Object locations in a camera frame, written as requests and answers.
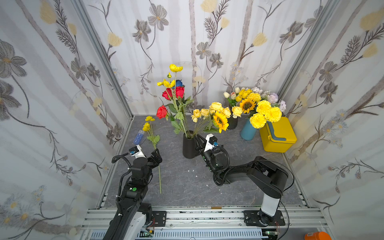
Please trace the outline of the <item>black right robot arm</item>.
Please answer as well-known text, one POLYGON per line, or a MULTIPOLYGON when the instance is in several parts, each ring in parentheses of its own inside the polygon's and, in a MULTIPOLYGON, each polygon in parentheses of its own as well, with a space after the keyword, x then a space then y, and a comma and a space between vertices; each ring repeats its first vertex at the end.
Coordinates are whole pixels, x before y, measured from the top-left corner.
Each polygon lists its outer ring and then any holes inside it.
POLYGON ((238 181, 252 181, 264 193, 263 202, 256 213, 245 215, 245 223, 261 228, 277 223, 277 214, 281 214, 278 207, 289 178, 288 170, 261 156, 247 164, 232 166, 228 151, 217 140, 213 134, 205 138, 201 135, 194 137, 196 151, 213 174, 214 183, 221 187, 238 181))

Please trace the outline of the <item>yellow rose bunch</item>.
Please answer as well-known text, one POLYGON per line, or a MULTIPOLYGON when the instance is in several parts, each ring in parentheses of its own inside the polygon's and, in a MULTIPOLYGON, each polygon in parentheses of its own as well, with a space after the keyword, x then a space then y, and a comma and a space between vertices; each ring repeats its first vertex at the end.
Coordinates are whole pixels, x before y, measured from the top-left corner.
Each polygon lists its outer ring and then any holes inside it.
POLYGON ((227 116, 227 118, 240 118, 244 112, 241 107, 233 107, 232 109, 229 107, 224 108, 223 105, 219 102, 213 102, 208 109, 194 109, 191 115, 191 119, 193 123, 195 123, 191 134, 192 137, 203 133, 203 129, 208 123, 206 118, 216 111, 221 111, 227 116))

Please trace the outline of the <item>yellow poppy flower stem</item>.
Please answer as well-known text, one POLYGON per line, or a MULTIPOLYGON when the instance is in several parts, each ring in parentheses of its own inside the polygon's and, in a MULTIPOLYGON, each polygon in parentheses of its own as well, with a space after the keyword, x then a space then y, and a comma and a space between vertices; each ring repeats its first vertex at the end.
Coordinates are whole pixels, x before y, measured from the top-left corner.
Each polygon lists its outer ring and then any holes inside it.
POLYGON ((142 130, 148 134, 147 139, 152 143, 154 149, 157 149, 157 143, 160 141, 160 136, 155 135, 153 122, 155 119, 151 116, 147 116, 145 119, 145 124, 143 125, 142 130))

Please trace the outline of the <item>yellow sunflower stem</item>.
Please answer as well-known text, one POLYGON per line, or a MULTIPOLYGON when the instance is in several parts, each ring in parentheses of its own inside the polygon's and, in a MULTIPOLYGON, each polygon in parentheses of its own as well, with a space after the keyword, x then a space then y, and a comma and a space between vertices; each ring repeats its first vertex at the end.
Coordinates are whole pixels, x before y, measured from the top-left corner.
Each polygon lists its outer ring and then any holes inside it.
POLYGON ((204 133, 221 133, 222 131, 226 131, 229 127, 228 118, 221 111, 216 111, 209 115, 206 120, 208 123, 203 129, 204 133))

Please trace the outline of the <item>black vase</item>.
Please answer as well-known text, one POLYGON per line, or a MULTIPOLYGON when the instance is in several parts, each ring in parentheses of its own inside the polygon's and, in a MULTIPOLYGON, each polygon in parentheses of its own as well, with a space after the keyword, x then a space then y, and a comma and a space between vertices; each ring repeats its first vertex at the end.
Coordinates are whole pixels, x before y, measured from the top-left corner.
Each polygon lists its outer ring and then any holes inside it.
POLYGON ((193 159, 199 155, 196 151, 196 142, 194 138, 187 138, 186 134, 183 135, 183 156, 187 159, 193 159))

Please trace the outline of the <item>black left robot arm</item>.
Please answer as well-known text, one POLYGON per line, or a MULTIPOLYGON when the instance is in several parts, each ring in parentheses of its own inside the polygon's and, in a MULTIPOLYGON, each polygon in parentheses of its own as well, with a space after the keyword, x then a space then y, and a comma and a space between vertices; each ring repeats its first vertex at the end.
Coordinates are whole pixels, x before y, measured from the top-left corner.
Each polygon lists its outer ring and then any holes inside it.
POLYGON ((112 163, 124 160, 128 171, 121 176, 115 203, 117 212, 104 236, 105 240, 134 240, 142 228, 154 223, 152 205, 143 203, 148 185, 153 177, 152 170, 162 163, 160 151, 155 149, 146 157, 139 145, 129 152, 116 155, 112 163))

